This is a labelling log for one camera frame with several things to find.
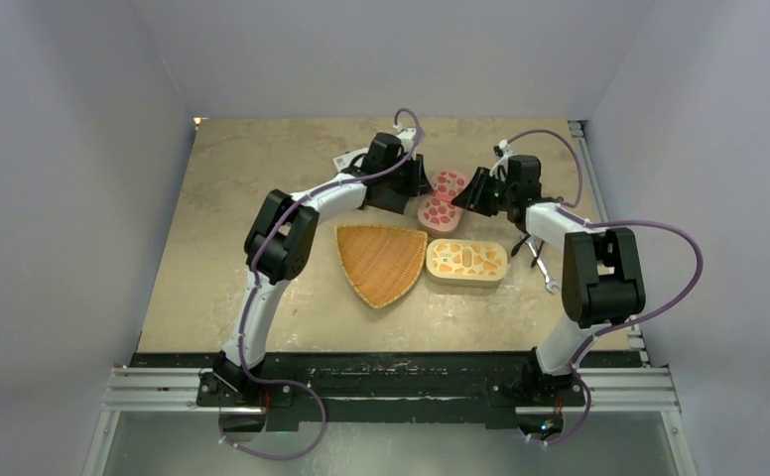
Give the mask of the pink lunch box lid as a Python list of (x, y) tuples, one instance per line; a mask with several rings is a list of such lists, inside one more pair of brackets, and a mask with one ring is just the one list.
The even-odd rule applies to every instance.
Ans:
[(460, 209), (453, 205), (452, 201), (466, 188), (469, 177), (454, 169), (441, 169), (435, 172), (430, 178), (432, 190), (429, 194), (423, 195), (420, 201), (418, 212), (425, 208), (440, 209)]

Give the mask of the beige lunch box lid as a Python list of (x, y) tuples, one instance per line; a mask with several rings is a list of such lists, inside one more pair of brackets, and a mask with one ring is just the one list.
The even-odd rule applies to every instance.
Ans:
[(495, 283), (507, 275), (508, 255), (496, 242), (436, 239), (427, 248), (426, 269), (444, 281)]

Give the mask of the woven bamboo basket tray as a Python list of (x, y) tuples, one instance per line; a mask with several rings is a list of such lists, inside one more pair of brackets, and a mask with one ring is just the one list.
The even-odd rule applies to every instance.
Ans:
[(425, 266), (428, 234), (382, 224), (335, 227), (341, 268), (359, 297), (372, 308), (405, 295)]

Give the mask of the beige lunch box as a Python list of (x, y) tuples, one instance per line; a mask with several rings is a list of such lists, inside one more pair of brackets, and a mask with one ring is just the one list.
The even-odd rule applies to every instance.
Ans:
[(427, 268), (426, 271), (434, 283), (454, 287), (496, 288), (507, 276), (507, 270), (503, 268), (484, 270), (481, 267), (452, 267), (446, 264)]

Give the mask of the pink lunch box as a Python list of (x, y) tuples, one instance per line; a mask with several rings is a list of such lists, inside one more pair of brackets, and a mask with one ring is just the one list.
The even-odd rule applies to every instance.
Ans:
[(463, 213), (460, 209), (425, 208), (417, 213), (420, 227), (433, 237), (450, 237), (458, 228)]

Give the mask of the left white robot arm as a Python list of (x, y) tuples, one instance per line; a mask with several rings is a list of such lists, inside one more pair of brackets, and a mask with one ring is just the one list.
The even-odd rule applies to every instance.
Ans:
[(420, 127), (378, 133), (370, 145), (333, 178), (304, 191), (272, 190), (247, 234), (248, 269), (243, 307), (231, 337), (212, 367), (221, 392), (237, 406), (259, 396), (268, 332), (288, 284), (306, 266), (318, 227), (354, 209), (374, 207), (401, 214), (412, 197), (431, 189), (416, 150)]

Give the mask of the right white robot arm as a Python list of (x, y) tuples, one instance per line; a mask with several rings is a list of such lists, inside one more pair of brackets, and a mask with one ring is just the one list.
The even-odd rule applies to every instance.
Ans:
[(542, 165), (515, 155), (503, 178), (477, 168), (454, 206), (483, 216), (504, 213), (528, 239), (562, 254), (560, 296), (564, 314), (526, 361), (521, 389), (543, 404), (571, 378), (596, 335), (643, 310), (645, 287), (635, 234), (627, 227), (594, 225), (542, 193)]

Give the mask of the white small device box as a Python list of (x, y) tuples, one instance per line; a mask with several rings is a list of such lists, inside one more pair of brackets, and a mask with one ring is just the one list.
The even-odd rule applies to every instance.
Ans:
[(337, 156), (332, 159), (333, 165), (338, 173), (351, 166), (352, 162), (361, 157), (363, 158), (365, 153), (362, 150), (352, 151), (343, 155)]

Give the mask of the right aluminium rail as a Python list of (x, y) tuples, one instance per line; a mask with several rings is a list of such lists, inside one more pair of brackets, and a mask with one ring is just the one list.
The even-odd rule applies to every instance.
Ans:
[(627, 227), (584, 221), (563, 242), (562, 302), (579, 362), (595, 341), (646, 304), (636, 236)]

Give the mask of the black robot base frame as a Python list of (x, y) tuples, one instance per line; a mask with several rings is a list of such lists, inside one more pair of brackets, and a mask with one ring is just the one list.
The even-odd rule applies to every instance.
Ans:
[(640, 358), (597, 351), (567, 381), (522, 387), (530, 352), (271, 352), (268, 379), (245, 397), (212, 373), (218, 353), (137, 353), (130, 368), (153, 391), (184, 390), (190, 405), (235, 415), (233, 428), (295, 431), (303, 422), (475, 424), (558, 434), (566, 415), (594, 410), (643, 381)]

